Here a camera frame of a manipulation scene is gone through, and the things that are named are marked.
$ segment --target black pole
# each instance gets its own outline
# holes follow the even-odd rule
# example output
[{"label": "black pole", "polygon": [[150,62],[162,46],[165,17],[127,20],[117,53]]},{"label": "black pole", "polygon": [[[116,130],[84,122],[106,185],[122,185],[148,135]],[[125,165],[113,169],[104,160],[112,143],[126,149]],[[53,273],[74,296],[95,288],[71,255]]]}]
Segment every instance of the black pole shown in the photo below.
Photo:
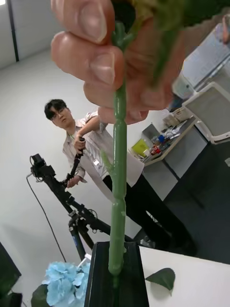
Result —
[{"label": "black pole", "polygon": [[17,40],[16,40],[16,33],[15,33],[15,26],[14,26],[14,20],[13,20],[13,9],[12,9],[11,0],[7,0],[7,5],[8,5],[10,22],[11,22],[11,33],[12,33],[12,38],[13,38],[13,47],[14,47],[15,58],[16,58],[16,62],[19,62],[18,46],[17,46]]}]

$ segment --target glasses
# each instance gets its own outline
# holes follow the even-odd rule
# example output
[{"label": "glasses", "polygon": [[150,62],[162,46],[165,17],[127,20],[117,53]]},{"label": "glasses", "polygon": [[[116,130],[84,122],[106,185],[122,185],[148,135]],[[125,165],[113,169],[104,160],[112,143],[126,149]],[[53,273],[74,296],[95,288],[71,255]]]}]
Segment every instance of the glasses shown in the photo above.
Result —
[{"label": "glasses", "polygon": [[54,115],[52,116],[51,120],[54,120],[57,118],[58,115],[61,115],[63,113],[63,111],[65,110],[66,108],[64,107],[63,109],[60,109],[60,110],[56,110],[56,112],[54,113]]}]

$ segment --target tripod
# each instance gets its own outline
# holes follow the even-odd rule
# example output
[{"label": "tripod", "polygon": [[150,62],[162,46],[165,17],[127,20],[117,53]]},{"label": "tripod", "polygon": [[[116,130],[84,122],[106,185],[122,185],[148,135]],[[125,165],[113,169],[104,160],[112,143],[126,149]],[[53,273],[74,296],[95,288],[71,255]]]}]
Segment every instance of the tripod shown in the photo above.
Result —
[{"label": "tripod", "polygon": [[[31,156],[31,158],[34,161],[34,164],[31,167],[31,172],[34,177],[36,177],[39,182],[43,181],[49,186],[51,191],[55,194],[57,199],[71,217],[71,220],[69,221],[69,231],[74,240],[80,259],[83,260],[86,252],[80,235],[90,249],[92,249],[94,245],[94,242],[88,234],[89,229],[87,226],[89,226],[93,232],[99,230],[107,235],[110,235],[110,226],[99,220],[97,216],[94,216],[93,210],[88,210],[83,204],[76,202],[74,197],[68,191],[65,191],[67,181],[75,174],[80,157],[75,157],[74,167],[71,173],[68,174],[67,179],[62,182],[57,181],[53,167],[50,165],[47,166],[44,159],[42,159],[39,154]],[[125,236],[125,241],[133,242],[133,239]]]}]

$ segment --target black hair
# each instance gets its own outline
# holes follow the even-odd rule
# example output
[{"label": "black hair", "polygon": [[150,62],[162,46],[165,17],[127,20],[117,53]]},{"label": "black hair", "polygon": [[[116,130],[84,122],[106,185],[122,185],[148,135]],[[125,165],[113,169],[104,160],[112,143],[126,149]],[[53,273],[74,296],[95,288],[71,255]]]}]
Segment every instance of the black hair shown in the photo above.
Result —
[{"label": "black hair", "polygon": [[52,99],[45,105],[45,115],[46,118],[51,120],[54,116],[54,112],[50,111],[51,107],[53,107],[56,111],[60,111],[62,109],[67,108],[65,101],[62,99]]}]

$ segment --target hand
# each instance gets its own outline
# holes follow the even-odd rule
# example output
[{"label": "hand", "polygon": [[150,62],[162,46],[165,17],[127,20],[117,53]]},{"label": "hand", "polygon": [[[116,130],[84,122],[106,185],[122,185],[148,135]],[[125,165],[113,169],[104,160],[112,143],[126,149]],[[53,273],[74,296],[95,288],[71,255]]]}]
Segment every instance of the hand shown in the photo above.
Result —
[{"label": "hand", "polygon": [[83,179],[76,175],[74,178],[70,179],[67,183],[67,188],[72,188],[74,187],[75,185],[78,185],[79,181],[82,181]]},{"label": "hand", "polygon": [[144,120],[149,110],[167,107],[173,99],[172,83],[185,57],[205,38],[199,26],[195,31],[193,28],[182,30],[158,87],[150,89],[150,76],[158,60],[160,42],[154,18],[143,24],[123,57],[121,50],[111,45],[115,15],[110,0],[51,0],[51,6],[67,30],[55,35],[52,41],[53,61],[64,72],[85,81],[85,95],[101,106],[99,115],[105,123],[115,121],[113,93],[121,86],[125,70],[127,124]]},{"label": "hand", "polygon": [[80,141],[82,136],[77,134],[74,141],[74,148],[76,149],[77,154],[82,153],[82,150],[85,149],[85,141]]}]

